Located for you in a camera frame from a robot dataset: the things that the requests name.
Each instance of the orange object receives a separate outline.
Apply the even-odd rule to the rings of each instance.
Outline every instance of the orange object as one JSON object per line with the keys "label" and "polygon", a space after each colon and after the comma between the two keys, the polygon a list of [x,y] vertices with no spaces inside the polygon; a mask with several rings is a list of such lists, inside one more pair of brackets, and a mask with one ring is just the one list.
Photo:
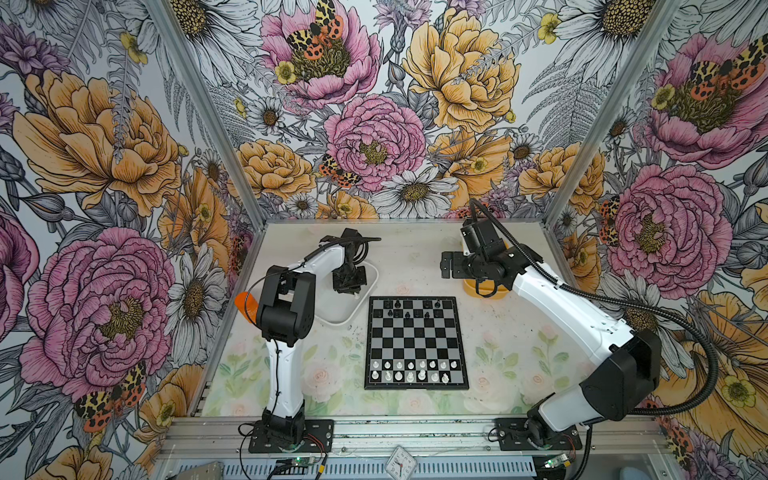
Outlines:
{"label": "orange object", "polygon": [[235,297],[235,306],[243,316],[254,326],[256,324],[256,312],[259,309],[259,303],[252,293],[242,292]]}

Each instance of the metal corner post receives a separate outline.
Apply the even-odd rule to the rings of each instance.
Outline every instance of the metal corner post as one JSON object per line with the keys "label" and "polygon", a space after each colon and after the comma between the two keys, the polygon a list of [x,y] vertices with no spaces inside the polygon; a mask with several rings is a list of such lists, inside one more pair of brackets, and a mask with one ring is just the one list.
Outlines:
{"label": "metal corner post", "polygon": [[243,201],[243,206],[248,216],[258,230],[263,230],[265,216],[255,196],[251,194],[250,184],[245,178],[240,163],[235,158],[229,135],[224,129],[224,124],[219,118],[214,101],[210,97],[203,74],[196,67],[197,62],[192,55],[192,51],[188,48],[184,32],[176,20],[174,10],[171,8],[168,0],[153,0],[152,2],[145,2],[145,5],[174,63],[178,77],[187,87],[197,111],[207,120],[206,127],[210,137],[221,155],[227,172],[232,177],[235,188],[240,192],[240,198]]}
{"label": "metal corner post", "polygon": [[656,5],[648,15],[648,20],[640,36],[637,38],[634,49],[630,53],[629,61],[616,77],[616,81],[608,92],[603,104],[600,106],[598,116],[587,133],[587,137],[581,142],[573,167],[563,180],[558,189],[552,205],[550,205],[544,217],[547,228],[554,226],[558,215],[563,211],[571,195],[576,191],[581,177],[589,168],[592,158],[598,152],[605,132],[611,128],[621,104],[629,95],[630,89],[648,63],[650,54],[658,48],[662,34],[669,28],[672,20],[680,7],[676,0],[657,0]]}

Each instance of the yellow peony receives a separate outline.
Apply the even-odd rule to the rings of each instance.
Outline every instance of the yellow peony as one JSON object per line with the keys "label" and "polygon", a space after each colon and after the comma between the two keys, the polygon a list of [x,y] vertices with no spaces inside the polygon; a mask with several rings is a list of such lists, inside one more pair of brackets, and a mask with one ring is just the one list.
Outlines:
{"label": "yellow peony", "polygon": [[483,132],[495,123],[493,117],[503,117],[509,111],[520,64],[516,65],[509,54],[481,74],[455,81],[488,58],[484,55],[498,55],[498,34],[481,30],[480,21],[466,10],[457,14],[450,8],[444,19],[440,33],[427,23],[413,33],[402,66],[419,83],[411,87],[412,91],[434,92],[439,109],[435,123],[439,127],[463,126]]}

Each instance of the yellow object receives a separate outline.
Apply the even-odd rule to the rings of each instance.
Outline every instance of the yellow object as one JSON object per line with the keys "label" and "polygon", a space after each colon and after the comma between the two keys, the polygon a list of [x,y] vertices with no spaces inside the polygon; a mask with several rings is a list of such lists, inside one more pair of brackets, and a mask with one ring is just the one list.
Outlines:
{"label": "yellow object", "polygon": [[[475,284],[475,280],[471,280],[469,278],[464,279],[464,291],[467,293],[467,295],[473,296],[474,298],[483,298],[475,292]],[[480,291],[480,294],[488,295],[493,291],[493,280],[486,280],[485,282],[480,283],[480,288],[478,290]],[[504,298],[507,293],[509,293],[509,290],[507,290],[505,286],[500,285],[496,294],[494,296],[490,296],[488,299],[499,300]]]}

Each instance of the wire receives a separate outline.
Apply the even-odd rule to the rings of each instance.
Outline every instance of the wire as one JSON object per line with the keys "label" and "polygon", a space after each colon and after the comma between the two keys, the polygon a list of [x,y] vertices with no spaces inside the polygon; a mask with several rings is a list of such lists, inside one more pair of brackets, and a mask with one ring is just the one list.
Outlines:
{"label": "wire", "polygon": [[646,415],[646,416],[675,415],[677,413],[686,412],[687,410],[690,410],[700,405],[704,400],[707,399],[707,397],[710,396],[712,392],[714,392],[715,387],[717,385],[719,364],[717,359],[717,351],[714,349],[714,347],[712,346],[712,342],[709,340],[709,338],[705,333],[701,332],[698,328],[696,328],[695,326],[685,321],[685,319],[678,317],[677,315],[673,315],[667,312],[666,310],[663,310],[655,306],[648,306],[642,303],[634,302],[632,300],[619,300],[619,299],[610,298],[607,296],[597,295],[595,293],[585,292],[578,288],[574,288],[568,285],[567,283],[560,283],[558,285],[558,279],[552,276],[547,270],[545,270],[536,260],[532,259],[525,249],[521,248],[521,245],[517,241],[517,239],[515,239],[515,237],[513,237],[512,234],[509,233],[509,230],[507,230],[504,227],[502,222],[500,222],[496,217],[493,216],[493,214],[490,212],[490,210],[488,210],[488,208],[485,205],[481,204],[475,198],[470,199],[469,205],[470,205],[471,212],[474,212],[475,208],[478,208],[485,215],[485,217],[488,218],[488,220],[490,220],[491,223],[493,223],[493,225],[496,228],[498,228],[498,230],[501,231],[505,237],[507,237],[507,240],[509,240],[509,242],[515,248],[517,248],[520,251],[520,253],[523,254],[525,259],[534,267],[534,269],[541,276],[543,276],[547,281],[553,283],[558,288],[563,289],[564,291],[572,293],[574,295],[584,297],[589,300],[595,300],[595,301],[604,302],[604,303],[613,303],[614,305],[623,306],[625,308],[631,307],[639,310],[644,310],[649,313],[653,313],[656,316],[660,316],[662,318],[668,319],[672,322],[675,322],[677,325],[683,327],[701,345],[701,347],[704,350],[704,353],[707,355],[707,365],[708,365],[707,380],[705,381],[704,386],[694,396],[674,406],[661,407],[659,409],[632,409],[630,411],[630,414]]}

